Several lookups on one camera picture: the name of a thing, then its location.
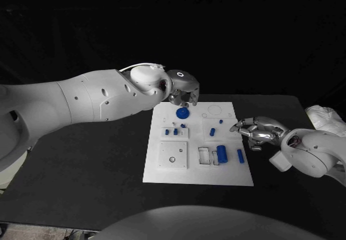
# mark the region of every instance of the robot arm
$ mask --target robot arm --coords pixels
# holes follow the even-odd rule
[[[121,119],[150,110],[169,95],[173,104],[187,107],[182,100],[187,92],[196,105],[195,77],[184,71],[166,72],[153,63],[140,63],[120,71],[92,71],[63,81],[0,85],[0,171],[37,139],[59,128]]]
[[[262,116],[241,120],[229,131],[248,137],[252,151],[261,151],[265,142],[281,148],[269,159],[281,172],[294,166],[308,176],[320,178],[327,175],[346,186],[346,138],[327,131],[290,130],[274,119]]]

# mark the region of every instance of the blue disc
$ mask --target blue disc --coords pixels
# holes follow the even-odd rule
[[[186,118],[190,116],[189,109],[187,109],[186,107],[180,107],[180,108],[176,110],[176,116],[177,116],[177,118],[180,118],[180,119],[186,119]]]

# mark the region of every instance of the gray floor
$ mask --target gray floor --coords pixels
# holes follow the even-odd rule
[[[7,231],[1,240],[63,240],[65,234],[69,235],[71,229],[9,224]],[[71,240],[78,240],[82,232],[76,232]]]

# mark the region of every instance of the black table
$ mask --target black table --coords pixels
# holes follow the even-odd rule
[[[313,128],[294,96],[202,95],[232,102],[238,119],[267,116],[288,128]],[[0,197],[0,222],[99,231],[154,208],[206,205],[278,219],[327,239],[344,239],[346,188],[252,152],[244,140],[254,187],[143,183],[153,111],[117,121],[63,127],[39,140]]]

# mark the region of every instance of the white board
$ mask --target white board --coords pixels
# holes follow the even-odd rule
[[[242,136],[229,132],[229,128],[238,122],[232,103],[199,102],[196,106],[189,107],[189,117],[186,119],[177,118],[176,111],[179,108],[170,102],[161,102],[153,109],[143,182],[254,186]],[[187,138],[174,139],[174,136],[167,138],[164,129],[171,132],[171,129],[177,128],[180,133],[182,124],[187,128]],[[213,137],[209,135],[210,128],[215,128]],[[161,142],[167,141],[186,143],[186,168],[158,167],[160,161],[169,159],[160,153]],[[210,164],[210,166],[200,167],[199,148],[209,148],[212,163],[212,152],[216,151],[218,145],[225,145],[228,162],[220,163],[219,166]],[[242,151],[244,163],[239,163],[238,149]]]

